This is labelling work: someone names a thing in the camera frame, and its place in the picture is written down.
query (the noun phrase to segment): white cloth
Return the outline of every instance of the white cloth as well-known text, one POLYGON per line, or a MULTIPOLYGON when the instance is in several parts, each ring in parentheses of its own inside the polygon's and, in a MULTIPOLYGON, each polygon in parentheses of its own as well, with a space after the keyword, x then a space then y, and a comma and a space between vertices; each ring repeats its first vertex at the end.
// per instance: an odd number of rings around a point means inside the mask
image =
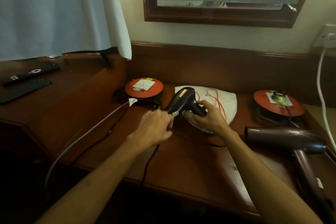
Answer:
POLYGON ((110 47, 132 58, 120 0, 0 0, 0 61, 110 47))
MULTIPOLYGON (((223 109, 221 109, 222 115, 224 118, 226 118, 226 122, 228 124, 230 124, 233 120, 233 118, 235 117, 236 113, 237 113, 237 98, 236 95, 234 93, 230 93, 230 92, 226 92, 226 91, 222 91, 222 90, 217 90, 217 89, 213 89, 213 88, 207 88, 207 87, 200 87, 200 86, 179 86, 179 87, 175 87, 175 93, 178 92, 180 89, 184 88, 184 87, 191 87, 195 89, 196 92, 196 100, 206 100, 209 103, 213 104, 216 107, 219 107, 219 103, 220 102, 221 106, 223 107, 223 109)), ((194 120, 193 118, 193 114, 192 112, 184 112, 184 117, 187 119, 187 121, 193 125, 196 128, 199 128, 200 130, 210 133, 210 131, 208 131, 205 128, 201 128, 198 126, 197 122, 194 120)))

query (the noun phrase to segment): wall outlet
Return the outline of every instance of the wall outlet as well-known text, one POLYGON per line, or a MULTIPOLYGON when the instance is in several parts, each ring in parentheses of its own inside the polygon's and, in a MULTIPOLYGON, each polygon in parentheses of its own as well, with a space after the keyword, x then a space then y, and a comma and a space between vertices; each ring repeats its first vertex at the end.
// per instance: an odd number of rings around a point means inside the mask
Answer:
POLYGON ((326 24, 323 26, 321 31, 318 33, 314 43, 313 47, 322 47, 323 43, 325 42, 325 37, 329 33, 336 34, 336 25, 334 24, 326 24))

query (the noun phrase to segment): white bag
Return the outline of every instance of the white bag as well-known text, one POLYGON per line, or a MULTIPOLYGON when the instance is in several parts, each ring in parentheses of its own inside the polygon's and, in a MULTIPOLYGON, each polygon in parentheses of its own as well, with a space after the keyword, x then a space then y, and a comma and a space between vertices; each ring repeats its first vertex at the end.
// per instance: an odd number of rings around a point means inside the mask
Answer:
MULTIPOLYGON (((234 93, 217 90, 213 88, 200 87, 200 86, 179 86, 175 87, 175 93, 184 87, 191 87, 195 89, 196 101, 206 100, 214 106, 218 107, 226 122, 230 124, 237 113, 237 98, 234 93)), ((193 118, 193 113, 191 111, 184 112, 183 116, 187 121, 196 128, 200 130, 211 133, 205 128, 200 127, 196 120, 193 118)))

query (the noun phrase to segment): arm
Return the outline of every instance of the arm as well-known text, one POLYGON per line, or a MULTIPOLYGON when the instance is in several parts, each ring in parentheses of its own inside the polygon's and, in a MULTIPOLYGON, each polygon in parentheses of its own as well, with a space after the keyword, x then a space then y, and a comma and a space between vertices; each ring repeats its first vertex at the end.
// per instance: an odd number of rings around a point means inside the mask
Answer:
POLYGON ((173 116, 147 112, 139 128, 99 167, 58 200, 36 223, 94 223, 135 158, 153 145, 171 137, 173 116))
POLYGON ((226 144, 241 179, 262 218, 269 224, 322 224, 312 209, 280 180, 226 123, 221 111, 207 102, 205 117, 194 115, 203 127, 216 133, 226 144))

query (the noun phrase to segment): white power cable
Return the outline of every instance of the white power cable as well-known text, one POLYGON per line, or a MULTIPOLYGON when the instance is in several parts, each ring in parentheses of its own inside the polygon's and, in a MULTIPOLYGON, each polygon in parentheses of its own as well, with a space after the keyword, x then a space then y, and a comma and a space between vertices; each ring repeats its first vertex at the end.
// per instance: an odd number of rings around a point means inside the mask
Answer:
POLYGON ((56 158, 56 160, 53 162, 53 164, 51 165, 48 173, 47 173, 47 177, 45 178, 45 183, 44 183, 44 187, 47 187, 48 185, 48 180, 50 178, 50 174, 52 172, 52 170, 54 169, 56 163, 60 160, 60 158, 72 147, 74 146, 78 141, 80 141, 83 137, 85 137, 88 133, 90 133, 92 130, 94 130, 99 124, 101 124, 104 120, 106 120, 108 117, 110 117, 112 114, 114 114, 116 111, 118 111, 121 107, 123 107, 124 105, 128 104, 129 102, 126 102, 124 104, 122 104, 121 106, 119 106, 117 109, 113 110, 108 116, 106 116, 104 119, 102 119, 100 122, 98 122, 96 125, 94 125, 88 132, 86 132, 84 135, 82 135, 80 138, 78 138, 76 141, 74 141, 72 144, 70 144, 64 151, 61 152, 60 155, 58 155, 58 157, 56 158))
POLYGON ((321 68, 322 68, 322 62, 323 62, 323 58, 324 55, 326 53, 328 48, 324 48, 323 52, 321 54, 320 57, 320 62, 318 63, 318 69, 317 69, 317 91, 318 91, 318 95, 320 96, 320 100, 321 100, 321 104, 322 104, 322 115, 323 115, 323 120, 324 120, 324 124, 325 124, 325 129, 328 133, 330 142, 334 148, 334 151, 336 152, 336 143, 334 141, 334 138, 331 134, 330 128, 329 128, 329 124, 328 124, 328 119, 327 119, 327 110, 326 110, 326 103, 324 102, 324 98, 322 95, 322 91, 321 91, 321 68))

